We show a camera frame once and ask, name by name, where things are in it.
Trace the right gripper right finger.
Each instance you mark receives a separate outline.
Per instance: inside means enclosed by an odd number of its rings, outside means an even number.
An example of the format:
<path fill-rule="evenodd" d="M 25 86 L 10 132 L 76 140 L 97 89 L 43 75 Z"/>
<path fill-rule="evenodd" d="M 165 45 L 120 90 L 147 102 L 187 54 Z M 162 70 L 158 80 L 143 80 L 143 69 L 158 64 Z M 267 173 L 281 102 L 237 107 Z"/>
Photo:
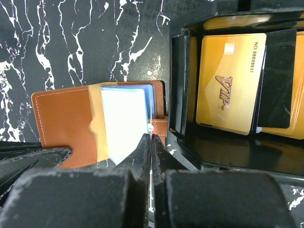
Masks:
<path fill-rule="evenodd" d="M 172 182 L 187 183 L 187 168 L 175 159 L 165 148 L 158 135 L 152 136 L 152 178 L 154 184 Z"/>

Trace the black card box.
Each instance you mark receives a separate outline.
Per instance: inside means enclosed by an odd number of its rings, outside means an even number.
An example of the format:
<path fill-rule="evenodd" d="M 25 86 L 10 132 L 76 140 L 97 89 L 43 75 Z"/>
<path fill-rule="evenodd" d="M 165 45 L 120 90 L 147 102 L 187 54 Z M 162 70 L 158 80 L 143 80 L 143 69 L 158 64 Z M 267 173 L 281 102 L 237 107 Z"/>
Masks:
<path fill-rule="evenodd" d="M 301 0 L 206 0 L 170 24 L 169 136 L 198 166 L 304 176 L 304 139 L 262 132 L 288 128 L 296 33 L 304 31 Z M 248 135 L 196 123 L 202 39 L 266 34 L 252 129 Z"/>

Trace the brown leather card holder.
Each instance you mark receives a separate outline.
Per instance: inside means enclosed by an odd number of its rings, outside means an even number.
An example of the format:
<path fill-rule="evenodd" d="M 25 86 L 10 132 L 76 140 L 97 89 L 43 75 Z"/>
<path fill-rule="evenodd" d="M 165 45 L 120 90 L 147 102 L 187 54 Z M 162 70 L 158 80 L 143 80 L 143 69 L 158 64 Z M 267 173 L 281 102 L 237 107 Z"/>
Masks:
<path fill-rule="evenodd" d="M 156 134 L 165 142 L 168 119 L 165 115 L 162 81 L 103 82 L 34 93 L 31 100 L 42 147 L 67 147 L 72 152 L 61 164 L 61 168 L 75 169 L 112 161 L 107 145 L 101 96 L 101 88 L 111 86 L 144 90 L 148 115 L 147 134 Z"/>

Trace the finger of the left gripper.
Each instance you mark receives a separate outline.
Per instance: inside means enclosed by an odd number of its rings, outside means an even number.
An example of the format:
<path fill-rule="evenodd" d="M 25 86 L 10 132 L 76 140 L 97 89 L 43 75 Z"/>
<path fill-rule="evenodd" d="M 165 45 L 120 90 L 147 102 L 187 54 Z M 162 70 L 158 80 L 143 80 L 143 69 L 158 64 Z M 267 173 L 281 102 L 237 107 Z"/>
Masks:
<path fill-rule="evenodd" d="M 69 148 L 43 149 L 39 143 L 0 143 L 0 186 L 10 187 L 31 168 L 55 168 L 72 155 Z"/>

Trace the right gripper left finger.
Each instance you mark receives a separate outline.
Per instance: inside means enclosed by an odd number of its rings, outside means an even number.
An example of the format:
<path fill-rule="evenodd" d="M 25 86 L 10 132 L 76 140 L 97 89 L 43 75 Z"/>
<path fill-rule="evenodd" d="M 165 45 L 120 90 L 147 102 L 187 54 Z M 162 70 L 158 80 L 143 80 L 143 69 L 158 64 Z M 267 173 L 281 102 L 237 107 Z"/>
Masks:
<path fill-rule="evenodd" d="M 143 134 L 135 150 L 114 170 L 129 170 L 137 181 L 149 182 L 151 164 L 151 138 L 149 134 Z"/>

